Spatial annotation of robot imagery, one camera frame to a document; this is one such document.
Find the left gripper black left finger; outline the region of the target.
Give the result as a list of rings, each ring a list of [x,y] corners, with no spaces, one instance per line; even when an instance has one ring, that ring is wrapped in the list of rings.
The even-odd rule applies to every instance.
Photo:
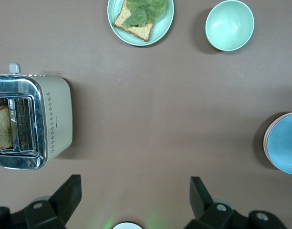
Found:
[[[82,199],[80,175],[71,175],[48,200],[38,200],[24,209],[29,229],[64,229]]]

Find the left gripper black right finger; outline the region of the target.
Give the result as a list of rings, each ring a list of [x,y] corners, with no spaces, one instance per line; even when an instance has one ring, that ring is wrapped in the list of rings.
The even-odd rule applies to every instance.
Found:
[[[247,229],[248,218],[225,202],[214,201],[200,177],[191,177],[189,201],[195,218],[187,229]]]

